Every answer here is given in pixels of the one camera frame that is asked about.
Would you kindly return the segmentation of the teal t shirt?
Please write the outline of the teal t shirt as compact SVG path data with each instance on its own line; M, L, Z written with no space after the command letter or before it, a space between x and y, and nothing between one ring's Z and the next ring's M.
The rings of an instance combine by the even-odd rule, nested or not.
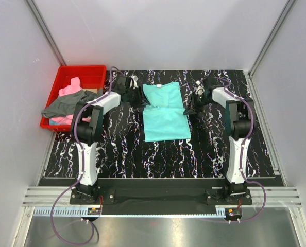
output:
M143 110L143 126L146 142L161 142L191 138L187 116L183 114L180 85L143 85L143 91L150 105Z

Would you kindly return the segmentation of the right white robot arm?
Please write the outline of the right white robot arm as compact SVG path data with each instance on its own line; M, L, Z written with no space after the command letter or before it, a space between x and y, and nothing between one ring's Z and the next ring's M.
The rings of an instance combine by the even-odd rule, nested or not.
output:
M225 130L230 145L225 184L217 190L214 200L223 200L227 204L239 203L248 197L246 162L256 117L253 100L237 96L225 87L199 86L191 95L191 101L183 114L193 115L211 103L217 103L225 109Z

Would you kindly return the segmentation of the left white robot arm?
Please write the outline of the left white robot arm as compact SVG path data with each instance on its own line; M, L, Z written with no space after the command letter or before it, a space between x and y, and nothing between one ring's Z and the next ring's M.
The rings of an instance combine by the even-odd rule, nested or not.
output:
M112 90L89 102L76 104L71 131L78 151L79 174L71 186L72 198L89 204L103 200L98 187L97 143L103 132L104 115L122 102L129 103L133 108L150 105L143 89L135 86Z

